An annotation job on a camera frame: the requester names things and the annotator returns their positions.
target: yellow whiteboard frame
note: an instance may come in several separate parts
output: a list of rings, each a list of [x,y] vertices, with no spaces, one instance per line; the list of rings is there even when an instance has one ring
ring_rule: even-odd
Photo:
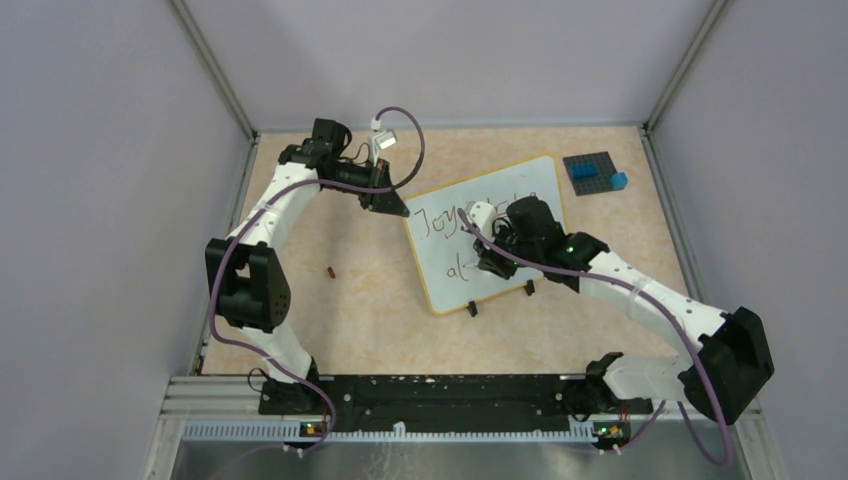
[[[412,200],[413,198],[420,197],[422,195],[427,195],[428,193],[433,193],[433,192],[436,192],[438,190],[442,190],[444,188],[452,187],[452,186],[456,185],[457,183],[462,183],[462,182],[467,182],[469,180],[474,180],[477,177],[482,177],[483,175],[488,175],[490,173],[498,172],[500,170],[506,170],[507,168],[512,168],[512,167],[515,167],[517,165],[521,165],[522,163],[527,163],[527,162],[536,160],[536,159],[541,158],[541,157],[546,157],[546,156],[550,157],[551,161],[554,162],[554,171],[557,172],[557,176],[556,176],[557,177],[557,188],[559,189],[559,200],[560,200],[560,203],[562,204],[562,220],[563,220],[563,222],[565,222],[565,232],[568,233],[568,232],[571,231],[571,229],[569,227],[570,222],[568,221],[568,209],[565,208],[565,199],[563,198],[563,195],[562,195],[562,178],[560,177],[559,170],[557,169],[557,161],[556,161],[557,157],[556,157],[556,155],[554,155],[553,153],[550,153],[550,152],[543,152],[543,153],[534,155],[532,157],[528,157],[528,158],[525,158],[523,160],[519,160],[515,163],[510,163],[509,165],[504,165],[502,167],[491,168],[489,170],[485,170],[481,173],[478,173],[477,175],[472,175],[470,177],[461,178],[459,180],[456,180],[456,181],[453,181],[453,182],[450,182],[450,183],[446,183],[444,185],[439,185],[438,187],[433,187],[433,188],[431,188],[429,190],[425,190],[423,192],[416,193],[415,195],[410,195],[409,197],[406,197],[403,200],[404,200],[404,202],[406,202],[407,200]],[[440,312],[437,312],[433,308],[433,302],[432,302],[432,300],[430,300],[430,290],[427,289],[427,282],[424,281],[424,272],[421,270],[421,262],[418,260],[418,252],[415,251],[415,243],[412,241],[412,233],[409,231],[409,220],[406,219],[406,218],[403,219],[403,228],[406,229],[406,238],[409,240],[409,248],[412,250],[412,255],[415,257],[415,268],[418,269],[418,278],[421,279],[421,285],[424,286],[424,295],[427,296],[427,308],[430,309],[430,311],[433,313],[433,315],[437,315],[437,316],[448,315],[448,314],[451,314],[453,312],[464,309],[465,308],[464,306],[460,306],[460,307],[456,307],[454,309],[448,310],[446,312],[440,313]],[[540,278],[542,278],[542,277],[537,277],[537,278],[534,278],[533,280],[536,281],[536,280],[539,280]],[[524,285],[509,287],[509,288],[506,288],[504,290],[501,290],[500,292],[493,293],[492,295],[488,295],[486,297],[479,298],[479,299],[476,299],[474,301],[477,302],[477,303],[483,303],[486,300],[491,300],[491,299],[493,299],[497,296],[518,290],[520,288],[524,288]]]

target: blue block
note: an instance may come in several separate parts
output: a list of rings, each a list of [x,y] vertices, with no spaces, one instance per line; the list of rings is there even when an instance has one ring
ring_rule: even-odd
[[[611,176],[610,185],[612,185],[613,190],[624,190],[624,187],[627,186],[627,174],[624,172],[618,172]]]
[[[598,166],[594,163],[580,163],[571,166],[571,178],[582,180],[598,176]]]

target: gray wall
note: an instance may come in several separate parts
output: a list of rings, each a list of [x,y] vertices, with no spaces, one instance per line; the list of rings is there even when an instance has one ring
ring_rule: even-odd
[[[0,45],[0,478],[137,478],[246,144],[164,0],[6,0]]]
[[[658,134],[713,301],[761,314],[791,478],[844,478],[848,3],[736,2]]]
[[[636,122],[711,0],[189,0],[254,126]]]

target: floor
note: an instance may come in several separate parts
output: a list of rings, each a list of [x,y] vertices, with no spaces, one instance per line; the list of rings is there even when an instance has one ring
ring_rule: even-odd
[[[385,155],[394,181],[418,153],[414,131],[397,134],[398,144]],[[352,145],[366,135],[357,132]],[[262,135],[243,213],[265,190],[280,151],[307,136]],[[427,130],[425,139],[424,166],[401,190],[404,197],[545,152],[558,158],[608,151],[629,177],[623,191],[576,197],[557,162],[569,230],[591,233],[643,272],[685,291],[636,127]],[[354,147],[346,153],[353,155]],[[403,221],[363,211],[352,195],[322,192],[283,252],[293,296],[286,321],[324,374],[579,373],[611,351],[674,353],[616,310],[545,281],[532,297],[518,290],[485,302],[476,318],[465,311],[436,316]],[[240,337],[218,322],[224,336]],[[212,340],[203,373],[246,373],[261,364],[251,352]]]

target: table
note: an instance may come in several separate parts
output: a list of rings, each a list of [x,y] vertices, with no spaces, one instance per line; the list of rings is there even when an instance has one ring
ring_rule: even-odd
[[[367,134],[355,132],[345,153],[354,155]],[[403,197],[544,152],[564,157],[608,151],[630,180],[622,191],[576,197],[557,162],[569,230],[591,233],[643,272],[685,292],[636,127],[425,130],[424,135],[424,165],[401,190]],[[267,187],[280,152],[308,136],[261,136],[243,215]],[[395,182],[418,154],[414,131],[398,130],[397,136],[398,144],[384,152]],[[466,311],[435,316],[403,220],[363,211],[349,194],[321,192],[304,210],[283,253],[292,288],[286,321],[323,374],[582,373],[607,352],[674,354],[611,307],[544,280],[532,297],[517,290],[481,303],[475,318]],[[243,338],[223,318],[218,325],[225,337]],[[213,339],[203,373],[247,373],[261,365],[257,355]]]

